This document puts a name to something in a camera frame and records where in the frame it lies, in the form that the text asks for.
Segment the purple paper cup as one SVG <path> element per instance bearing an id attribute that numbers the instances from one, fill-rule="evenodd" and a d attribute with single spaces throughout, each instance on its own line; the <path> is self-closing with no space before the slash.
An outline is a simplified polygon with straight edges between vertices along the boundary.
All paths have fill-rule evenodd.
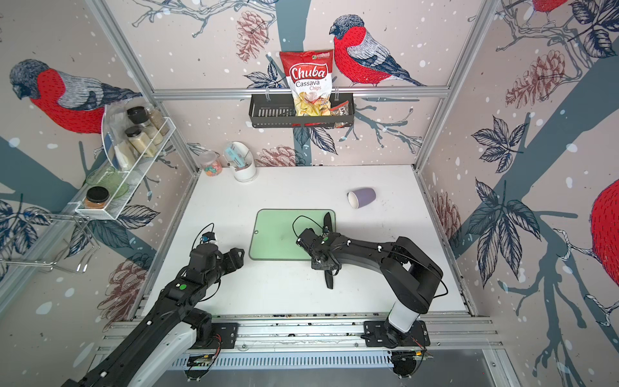
<path id="1" fill-rule="evenodd" d="M 347 193 L 349 205 L 356 210 L 371 204 L 376 198 L 377 193 L 371 187 L 358 188 Z"/>

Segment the black wall basket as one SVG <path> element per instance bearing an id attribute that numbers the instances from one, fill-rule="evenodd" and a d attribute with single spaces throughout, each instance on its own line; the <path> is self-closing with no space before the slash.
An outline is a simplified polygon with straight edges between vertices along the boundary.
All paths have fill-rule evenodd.
<path id="1" fill-rule="evenodd" d="M 353 94 L 335 94 L 326 105 L 293 101 L 291 94 L 255 94 L 251 97 L 249 117 L 254 128 L 340 128 L 354 123 Z"/>

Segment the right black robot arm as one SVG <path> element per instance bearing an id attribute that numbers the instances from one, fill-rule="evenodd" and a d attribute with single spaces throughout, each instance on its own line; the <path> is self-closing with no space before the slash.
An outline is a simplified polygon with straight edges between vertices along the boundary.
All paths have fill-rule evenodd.
<path id="1" fill-rule="evenodd" d="M 443 271 L 413 241 L 366 242 L 312 228 L 295 232 L 284 253 L 306 261 L 260 262 L 223 280 L 220 314 L 385 312 L 388 328 L 405 334 L 430 309 Z"/>

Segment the small red snack packet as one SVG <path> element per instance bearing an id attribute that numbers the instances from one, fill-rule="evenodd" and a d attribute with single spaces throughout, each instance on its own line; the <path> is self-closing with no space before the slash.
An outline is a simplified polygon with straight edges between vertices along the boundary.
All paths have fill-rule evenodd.
<path id="1" fill-rule="evenodd" d="M 350 102 L 349 101 L 340 103 L 339 105 L 333 106 L 330 109 L 331 116 L 344 117 L 344 116 L 349 116 L 350 114 L 351 113 L 350 113 Z"/>

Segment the clear jar with candies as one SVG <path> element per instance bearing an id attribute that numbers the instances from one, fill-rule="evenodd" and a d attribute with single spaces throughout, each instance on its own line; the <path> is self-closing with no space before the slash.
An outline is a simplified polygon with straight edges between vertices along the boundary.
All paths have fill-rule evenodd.
<path id="1" fill-rule="evenodd" d="M 198 163 L 208 177 L 218 176 L 223 170 L 222 164 L 219 160 L 219 154 L 215 151 L 205 151 L 198 157 Z"/>

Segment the green glass bowl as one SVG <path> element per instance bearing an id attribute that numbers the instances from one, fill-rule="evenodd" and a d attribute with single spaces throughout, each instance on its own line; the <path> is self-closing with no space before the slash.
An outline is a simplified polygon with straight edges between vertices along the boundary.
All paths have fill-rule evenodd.
<path id="1" fill-rule="evenodd" d="M 113 198 L 121 198 L 129 190 L 129 186 L 125 182 L 125 177 L 125 172 L 118 171 L 110 165 L 103 165 L 99 169 L 93 171 L 85 179 L 85 183 L 89 186 L 101 186 L 108 190 Z"/>

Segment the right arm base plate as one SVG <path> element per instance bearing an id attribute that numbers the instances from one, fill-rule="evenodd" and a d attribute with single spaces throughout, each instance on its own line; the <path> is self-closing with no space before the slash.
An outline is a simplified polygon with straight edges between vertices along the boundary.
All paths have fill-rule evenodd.
<path id="1" fill-rule="evenodd" d="M 405 333 L 388 324 L 388 321 L 370 320 L 364 322 L 364 331 L 360 336 L 368 348 L 400 347 L 425 348 L 430 346 L 426 324 L 416 320 Z"/>

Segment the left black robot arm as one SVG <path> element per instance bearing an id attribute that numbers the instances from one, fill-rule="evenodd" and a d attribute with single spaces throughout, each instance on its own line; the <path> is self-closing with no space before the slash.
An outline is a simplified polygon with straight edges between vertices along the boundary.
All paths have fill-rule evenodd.
<path id="1" fill-rule="evenodd" d="M 64 386 L 153 385 L 198 340 L 209 342 L 212 315 L 198 308 L 207 290 L 243 267 L 245 251 L 221 253 L 214 243 L 190 252 L 187 266 L 161 290 L 147 316 L 97 367 Z"/>

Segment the white utensil holder cup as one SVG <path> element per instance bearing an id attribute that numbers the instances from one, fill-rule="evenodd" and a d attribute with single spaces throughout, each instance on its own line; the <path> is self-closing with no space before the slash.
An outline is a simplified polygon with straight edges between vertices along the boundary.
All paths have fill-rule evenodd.
<path id="1" fill-rule="evenodd" d="M 230 142 L 225 150 L 224 157 L 232 173 L 240 183 L 252 182 L 257 177 L 256 162 L 251 150 L 238 141 Z"/>

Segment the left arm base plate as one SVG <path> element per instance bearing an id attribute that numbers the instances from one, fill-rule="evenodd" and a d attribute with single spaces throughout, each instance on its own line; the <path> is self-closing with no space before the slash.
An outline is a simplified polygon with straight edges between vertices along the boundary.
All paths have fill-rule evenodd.
<path id="1" fill-rule="evenodd" d="M 197 339 L 191 349 L 233 349 L 239 327 L 236 322 L 208 322 L 196 330 Z"/>

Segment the green cutting board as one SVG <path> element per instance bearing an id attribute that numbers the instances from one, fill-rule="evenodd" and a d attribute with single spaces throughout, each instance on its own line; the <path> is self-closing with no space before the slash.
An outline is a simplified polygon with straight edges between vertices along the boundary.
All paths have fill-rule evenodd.
<path id="1" fill-rule="evenodd" d="M 322 234 L 325 216 L 335 225 L 335 212 L 327 209 L 262 209 L 256 215 L 249 257 L 253 261 L 310 261 L 297 245 L 301 233 L 311 228 Z"/>

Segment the orange spice jar black lid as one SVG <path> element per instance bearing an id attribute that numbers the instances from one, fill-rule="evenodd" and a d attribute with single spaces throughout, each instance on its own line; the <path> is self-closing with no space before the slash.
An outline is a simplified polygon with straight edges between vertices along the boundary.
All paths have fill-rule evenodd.
<path id="1" fill-rule="evenodd" d="M 110 200 L 110 192 L 103 186 L 90 187 L 85 195 L 84 207 L 86 209 L 103 209 Z"/>

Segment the clear acrylic wall shelf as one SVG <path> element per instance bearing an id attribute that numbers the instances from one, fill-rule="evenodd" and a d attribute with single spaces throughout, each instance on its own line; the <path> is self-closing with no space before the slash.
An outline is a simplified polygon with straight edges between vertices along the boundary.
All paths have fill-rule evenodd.
<path id="1" fill-rule="evenodd" d="M 155 133 L 144 132 L 156 148 L 154 158 L 145 158 L 140 155 L 125 135 L 126 129 L 136 126 L 127 117 L 127 110 L 134 106 L 145 107 L 151 122 L 158 129 Z M 111 195 L 103 209 L 86 209 L 84 207 L 85 195 L 83 195 L 76 207 L 77 214 L 96 220 L 116 220 L 143 182 L 149 169 L 157 158 L 164 154 L 164 149 L 170 144 L 170 139 L 176 130 L 172 119 L 163 116 L 160 110 L 144 98 L 132 98 L 106 106 L 102 121 L 103 151 L 106 156 L 106 163 L 103 165 L 110 165 L 118 171 L 125 172 L 125 182 L 129 190 L 121 198 L 113 198 Z"/>

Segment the red Chuba chips bag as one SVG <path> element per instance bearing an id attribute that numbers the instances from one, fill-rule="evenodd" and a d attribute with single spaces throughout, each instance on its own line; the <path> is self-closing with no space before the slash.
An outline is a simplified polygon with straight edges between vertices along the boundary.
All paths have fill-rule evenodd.
<path id="1" fill-rule="evenodd" d="M 329 116 L 333 50 L 282 52 L 280 59 L 293 95 L 296 116 Z"/>

